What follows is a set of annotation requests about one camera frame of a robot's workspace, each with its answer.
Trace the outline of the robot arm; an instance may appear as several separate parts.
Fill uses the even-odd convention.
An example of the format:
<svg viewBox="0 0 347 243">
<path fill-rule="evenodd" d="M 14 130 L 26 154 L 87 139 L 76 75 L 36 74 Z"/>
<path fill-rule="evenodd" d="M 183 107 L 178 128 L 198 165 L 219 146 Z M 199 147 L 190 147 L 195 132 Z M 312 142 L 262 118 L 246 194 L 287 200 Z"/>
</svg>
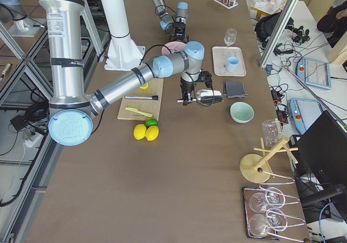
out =
<svg viewBox="0 0 347 243">
<path fill-rule="evenodd" d="M 130 37 L 123 0 L 101 0 L 111 33 L 107 63 L 125 74 L 86 95 L 83 80 L 80 15 L 86 0 L 38 0 L 47 14 L 54 94 L 49 101 L 49 133 L 65 146 L 83 143 L 93 130 L 93 117 L 128 92 L 153 78 L 190 73 L 197 80 L 204 46 L 190 41 L 180 52 L 141 63 L 143 53 Z"/>
<path fill-rule="evenodd" d="M 187 43 L 189 41 L 189 35 L 185 33 L 187 18 L 188 18 L 188 3 L 179 2 L 177 4 L 177 10 L 173 12 L 173 15 L 169 14 L 168 6 L 164 0 L 152 0 L 155 6 L 155 13 L 159 16 L 159 24 L 162 30 L 169 34 L 170 41 L 179 41 Z"/>
</svg>

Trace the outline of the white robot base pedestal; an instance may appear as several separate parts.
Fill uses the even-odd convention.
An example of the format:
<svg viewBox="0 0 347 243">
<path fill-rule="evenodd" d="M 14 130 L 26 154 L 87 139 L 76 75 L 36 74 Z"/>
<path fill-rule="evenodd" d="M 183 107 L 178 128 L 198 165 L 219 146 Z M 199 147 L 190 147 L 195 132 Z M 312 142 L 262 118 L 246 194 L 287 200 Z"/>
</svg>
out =
<svg viewBox="0 0 347 243">
<path fill-rule="evenodd" d="M 129 71 L 139 65 L 144 46 L 132 40 L 128 27 L 124 0 L 101 0 L 111 34 L 105 69 L 108 71 Z"/>
</svg>

